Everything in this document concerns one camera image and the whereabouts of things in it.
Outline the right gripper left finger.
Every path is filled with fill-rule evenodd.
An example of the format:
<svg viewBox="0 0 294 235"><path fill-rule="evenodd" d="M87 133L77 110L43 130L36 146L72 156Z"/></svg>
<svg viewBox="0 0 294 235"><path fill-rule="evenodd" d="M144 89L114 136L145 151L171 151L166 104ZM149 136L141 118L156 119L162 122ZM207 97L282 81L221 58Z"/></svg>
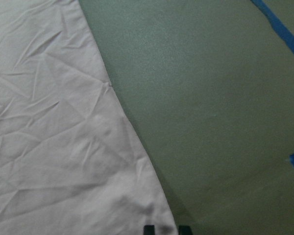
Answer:
<svg viewBox="0 0 294 235"><path fill-rule="evenodd" d="M155 226L154 225L144 225L143 235L155 235Z"/></svg>

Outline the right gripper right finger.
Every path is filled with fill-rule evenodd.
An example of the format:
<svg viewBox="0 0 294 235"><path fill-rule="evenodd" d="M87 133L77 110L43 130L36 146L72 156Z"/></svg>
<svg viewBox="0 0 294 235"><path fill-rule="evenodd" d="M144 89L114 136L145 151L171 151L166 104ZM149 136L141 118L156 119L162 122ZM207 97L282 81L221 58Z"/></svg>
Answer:
<svg viewBox="0 0 294 235"><path fill-rule="evenodd" d="M179 225L178 226L179 235L193 235L192 229L188 225Z"/></svg>

